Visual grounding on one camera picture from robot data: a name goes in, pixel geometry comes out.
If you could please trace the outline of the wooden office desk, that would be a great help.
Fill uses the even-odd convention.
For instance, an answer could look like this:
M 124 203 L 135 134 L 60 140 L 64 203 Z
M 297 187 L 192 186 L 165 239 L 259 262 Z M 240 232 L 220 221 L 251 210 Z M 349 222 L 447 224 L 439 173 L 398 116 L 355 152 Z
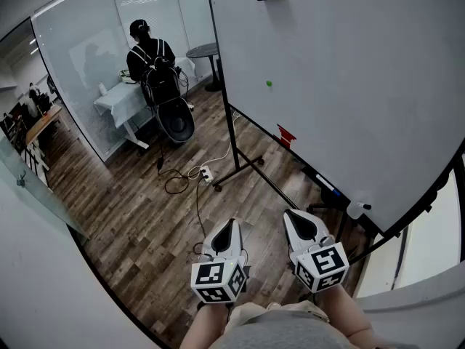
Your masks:
M 61 118 L 62 107 L 53 105 L 26 133 L 25 145 L 29 146 L 53 122 Z

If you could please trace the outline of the blue capped marker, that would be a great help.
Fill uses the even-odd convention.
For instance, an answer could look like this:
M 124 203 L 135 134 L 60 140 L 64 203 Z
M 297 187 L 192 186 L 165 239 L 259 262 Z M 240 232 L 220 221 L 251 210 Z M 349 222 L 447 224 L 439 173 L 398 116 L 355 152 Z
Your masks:
M 320 174 L 316 174 L 315 175 L 316 178 L 322 183 L 324 184 L 324 186 L 327 187 L 327 189 L 329 189 L 329 191 L 331 191 L 334 195 L 336 196 L 340 196 L 341 193 L 334 187 L 332 186 L 332 184 L 329 183 L 329 181 L 327 181 L 323 176 L 321 176 Z

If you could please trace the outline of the black shell chair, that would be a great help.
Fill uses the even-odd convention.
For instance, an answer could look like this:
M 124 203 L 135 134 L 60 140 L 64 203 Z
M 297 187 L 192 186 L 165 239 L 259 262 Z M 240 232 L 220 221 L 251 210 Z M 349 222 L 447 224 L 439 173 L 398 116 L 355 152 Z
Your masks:
M 156 111 L 159 124 L 174 143 L 185 143 L 193 136 L 195 121 L 184 98 L 176 97 L 161 103 Z

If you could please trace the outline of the black capped white marker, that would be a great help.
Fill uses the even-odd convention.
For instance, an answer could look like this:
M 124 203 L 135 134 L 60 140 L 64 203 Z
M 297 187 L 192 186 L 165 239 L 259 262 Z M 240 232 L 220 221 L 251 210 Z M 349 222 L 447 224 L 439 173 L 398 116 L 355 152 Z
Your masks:
M 351 201 L 349 205 L 347 206 L 347 214 L 353 219 L 357 220 L 359 219 L 363 214 L 365 214 L 367 211 L 371 210 L 371 205 L 362 203 L 362 202 L 356 202 L 356 201 Z

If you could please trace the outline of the person's grey shirt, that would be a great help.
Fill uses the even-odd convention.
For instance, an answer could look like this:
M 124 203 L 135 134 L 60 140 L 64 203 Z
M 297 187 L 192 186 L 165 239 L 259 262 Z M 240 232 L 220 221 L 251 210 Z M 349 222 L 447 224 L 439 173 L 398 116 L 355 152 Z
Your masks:
M 375 347 L 363 349 L 419 349 L 386 340 L 374 333 Z M 339 330 L 305 312 L 272 310 L 224 333 L 209 349 L 361 349 Z

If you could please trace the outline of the table with white cloth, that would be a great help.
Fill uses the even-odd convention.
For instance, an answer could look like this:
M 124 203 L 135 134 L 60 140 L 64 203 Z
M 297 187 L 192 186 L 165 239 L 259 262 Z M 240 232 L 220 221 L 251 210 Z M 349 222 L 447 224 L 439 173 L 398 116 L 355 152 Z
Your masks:
M 174 67 L 176 68 L 177 73 L 179 75 L 179 97 L 182 97 L 180 87 L 180 76 L 183 75 L 184 72 L 181 68 L 177 66 Z M 159 124 L 156 111 L 158 105 L 156 105 L 155 107 L 150 107 L 147 105 L 140 84 L 126 84 L 121 82 L 113 88 L 111 88 L 110 90 L 108 90 L 106 96 L 97 98 L 94 101 L 94 106 L 101 114 L 104 114 L 106 111 L 110 111 L 115 126 L 117 128 L 121 126 L 125 128 L 127 132 L 127 140 L 133 142 L 141 148 L 148 148 L 147 143 L 138 140 L 134 130 L 129 125 L 129 121 L 143 110 L 150 111 L 150 117 L 152 119 L 156 119 L 156 121 Z

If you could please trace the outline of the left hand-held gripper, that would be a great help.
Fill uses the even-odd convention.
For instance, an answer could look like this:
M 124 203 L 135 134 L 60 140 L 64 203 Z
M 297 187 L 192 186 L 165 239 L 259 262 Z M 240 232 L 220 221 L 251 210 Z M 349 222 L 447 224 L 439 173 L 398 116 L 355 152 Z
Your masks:
M 234 303 L 246 292 L 248 252 L 236 219 L 215 225 L 192 264 L 191 289 L 203 303 Z

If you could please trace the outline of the person's right forearm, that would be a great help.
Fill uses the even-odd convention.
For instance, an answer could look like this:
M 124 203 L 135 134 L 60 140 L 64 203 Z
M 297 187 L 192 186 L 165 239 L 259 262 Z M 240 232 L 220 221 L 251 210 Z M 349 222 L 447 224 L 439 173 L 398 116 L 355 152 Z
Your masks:
M 353 345 L 372 348 L 374 333 L 370 321 L 341 285 L 318 293 L 320 308 L 331 325 L 339 330 Z

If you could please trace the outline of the whiteboard on black stand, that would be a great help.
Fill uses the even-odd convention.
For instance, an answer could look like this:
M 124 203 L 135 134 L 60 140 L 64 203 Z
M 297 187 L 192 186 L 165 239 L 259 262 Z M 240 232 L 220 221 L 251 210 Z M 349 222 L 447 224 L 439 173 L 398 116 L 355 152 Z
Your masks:
M 465 151 L 465 0 L 210 0 L 227 99 L 386 238 Z

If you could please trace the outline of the round black side table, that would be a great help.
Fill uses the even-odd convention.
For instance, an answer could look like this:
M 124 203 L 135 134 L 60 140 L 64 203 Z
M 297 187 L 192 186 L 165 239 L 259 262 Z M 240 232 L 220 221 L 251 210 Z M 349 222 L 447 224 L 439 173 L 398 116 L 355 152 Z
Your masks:
M 207 92 L 218 92 L 221 90 L 221 84 L 214 66 L 214 56 L 218 55 L 216 43 L 209 43 L 192 48 L 186 53 L 186 57 L 190 59 L 199 59 L 207 57 L 209 59 L 212 70 L 212 82 L 205 86 Z

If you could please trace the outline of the frosted glass door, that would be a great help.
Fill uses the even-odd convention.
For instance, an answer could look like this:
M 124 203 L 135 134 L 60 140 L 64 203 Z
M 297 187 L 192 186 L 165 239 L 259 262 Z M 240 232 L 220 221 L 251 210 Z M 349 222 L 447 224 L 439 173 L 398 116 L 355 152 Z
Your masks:
M 26 164 L 20 154 L 13 148 L 6 137 L 0 137 L 0 161 L 13 174 L 14 181 L 19 188 L 26 190 L 45 208 L 66 225 L 72 227 L 85 239 L 88 239 L 84 229 L 70 215 L 64 203 L 44 184 L 39 176 Z

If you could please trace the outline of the person's beige trousers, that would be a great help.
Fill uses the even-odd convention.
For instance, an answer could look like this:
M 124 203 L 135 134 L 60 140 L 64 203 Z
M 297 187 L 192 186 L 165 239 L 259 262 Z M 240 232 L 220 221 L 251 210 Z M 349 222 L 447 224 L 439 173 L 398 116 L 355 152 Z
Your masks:
M 272 302 L 266 308 L 252 302 L 247 302 L 233 309 L 224 333 L 235 327 L 244 325 L 247 321 L 262 316 L 265 313 L 269 313 L 272 310 L 278 312 L 305 312 L 307 315 L 319 318 L 326 323 L 329 322 L 328 316 L 319 307 L 308 300 L 287 305 L 280 305 L 277 302 Z

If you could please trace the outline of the person's left forearm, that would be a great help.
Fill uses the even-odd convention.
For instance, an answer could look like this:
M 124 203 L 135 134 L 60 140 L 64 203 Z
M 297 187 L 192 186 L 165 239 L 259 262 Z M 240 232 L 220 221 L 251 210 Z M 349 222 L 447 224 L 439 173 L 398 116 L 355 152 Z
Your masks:
M 224 334 L 232 306 L 231 303 L 202 305 L 179 349 L 209 349 Z

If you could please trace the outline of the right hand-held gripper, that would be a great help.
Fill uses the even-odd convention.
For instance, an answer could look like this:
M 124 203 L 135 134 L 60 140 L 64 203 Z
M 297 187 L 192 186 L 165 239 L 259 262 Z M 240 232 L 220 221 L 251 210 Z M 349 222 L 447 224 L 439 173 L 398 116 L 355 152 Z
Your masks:
M 340 284 L 349 263 L 341 242 L 324 234 L 324 222 L 306 211 L 287 209 L 283 225 L 289 243 L 294 275 L 312 293 Z

